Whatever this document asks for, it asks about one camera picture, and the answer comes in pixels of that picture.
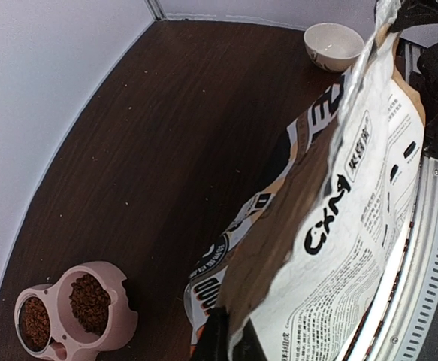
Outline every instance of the white ceramic bowl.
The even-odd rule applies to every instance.
[[[364,40],[357,32],[335,23],[309,27],[304,34],[304,43],[313,63],[332,72],[345,71],[364,48]]]

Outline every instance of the pet food bag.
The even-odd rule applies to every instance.
[[[228,313],[228,359],[251,323],[269,361],[332,361],[373,301],[415,197],[425,114],[394,65],[400,2],[346,71],[280,137],[253,196],[185,292],[192,351]]]

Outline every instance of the cat food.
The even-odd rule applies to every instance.
[[[37,297],[25,301],[20,332],[26,346],[33,352],[43,350],[50,339],[50,319],[44,303]]]
[[[102,336],[107,328],[110,296],[92,275],[71,284],[71,310],[86,332]]]

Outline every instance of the metal grate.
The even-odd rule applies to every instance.
[[[406,337],[394,361],[415,361],[424,344],[438,303],[438,218],[434,246],[418,303],[415,307]]]

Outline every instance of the wooden floor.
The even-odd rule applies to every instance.
[[[0,361],[32,359],[14,330],[19,292],[98,259],[128,275],[140,313],[129,346],[98,359],[186,361],[188,273],[253,192],[278,134],[335,77],[310,63],[298,31],[153,24],[33,199],[0,292]]]

